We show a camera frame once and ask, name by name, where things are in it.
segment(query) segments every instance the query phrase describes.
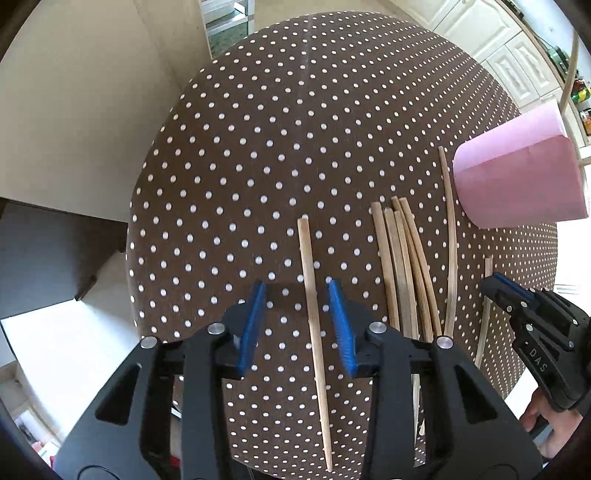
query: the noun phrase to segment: metal screw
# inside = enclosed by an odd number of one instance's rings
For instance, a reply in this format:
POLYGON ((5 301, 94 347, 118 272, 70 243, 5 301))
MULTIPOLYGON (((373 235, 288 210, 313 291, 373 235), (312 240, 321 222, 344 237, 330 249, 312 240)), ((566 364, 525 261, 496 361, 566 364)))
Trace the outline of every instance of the metal screw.
POLYGON ((439 337, 437 339, 437 346, 445 350, 449 350, 453 346, 453 340, 449 337, 439 337))
POLYGON ((154 348, 158 345, 158 339, 156 337, 146 337, 142 338, 142 341, 139 343, 141 348, 149 349, 154 348))
POLYGON ((226 331, 226 326, 223 323, 212 323, 210 326, 207 327, 207 331, 211 335, 221 335, 223 332, 226 331))
POLYGON ((384 322, 372 322, 369 324, 369 330, 373 333, 384 333, 386 331, 386 324, 384 322))

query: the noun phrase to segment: brown polka dot tablecloth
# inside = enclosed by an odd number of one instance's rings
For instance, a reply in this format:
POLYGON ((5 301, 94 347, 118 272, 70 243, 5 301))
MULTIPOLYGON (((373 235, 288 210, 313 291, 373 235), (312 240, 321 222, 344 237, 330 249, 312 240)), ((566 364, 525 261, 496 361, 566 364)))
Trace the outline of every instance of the brown polka dot tablecloth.
MULTIPOLYGON (((387 320, 371 202, 406 197, 445 317, 447 217, 437 147, 519 115, 454 44, 380 14, 332 12, 272 25, 190 82, 151 147, 134 192, 129 287, 142 335, 189 337, 268 283, 252 371, 225 382, 232 455, 280 478, 356 479, 371 384, 341 367, 324 283, 387 320), (326 471, 297 219, 312 231, 334 472, 326 471)), ((483 231, 456 201, 457 323, 475 356, 484 258, 524 287, 552 287, 555 225, 483 231)), ((507 316, 492 310, 483 373, 506 396, 524 370, 507 316)), ((181 402, 177 389, 175 402, 181 402)), ((421 441, 417 456, 423 452, 421 441)))

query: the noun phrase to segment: beige floor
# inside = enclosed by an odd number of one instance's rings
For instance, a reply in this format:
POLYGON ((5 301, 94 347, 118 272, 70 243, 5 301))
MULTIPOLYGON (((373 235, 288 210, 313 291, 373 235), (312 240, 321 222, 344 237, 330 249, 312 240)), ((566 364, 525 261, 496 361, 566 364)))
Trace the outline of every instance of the beige floor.
POLYGON ((256 0, 255 28, 260 30, 288 18, 337 10, 379 12, 413 21, 388 0, 256 0))

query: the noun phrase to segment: pink cylinder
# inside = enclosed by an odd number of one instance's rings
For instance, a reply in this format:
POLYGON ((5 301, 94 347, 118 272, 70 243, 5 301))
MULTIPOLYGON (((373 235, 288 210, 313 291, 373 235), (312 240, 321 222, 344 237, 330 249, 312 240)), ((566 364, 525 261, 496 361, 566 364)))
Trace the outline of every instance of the pink cylinder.
POLYGON ((581 175, 556 102, 469 140, 453 160, 458 198, 479 228, 587 218, 581 175))

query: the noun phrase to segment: human hand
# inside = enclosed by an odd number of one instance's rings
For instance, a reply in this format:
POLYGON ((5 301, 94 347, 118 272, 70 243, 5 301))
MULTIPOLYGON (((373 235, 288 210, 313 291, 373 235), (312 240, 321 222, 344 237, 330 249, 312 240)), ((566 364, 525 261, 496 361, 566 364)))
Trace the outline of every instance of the human hand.
POLYGON ((562 413, 554 411, 540 388, 533 393, 530 404, 519 419, 526 432, 534 428, 539 415, 548 420, 553 431, 548 439, 538 446, 538 449, 546 458, 554 458, 569 441, 583 417, 576 410, 565 410, 562 413))

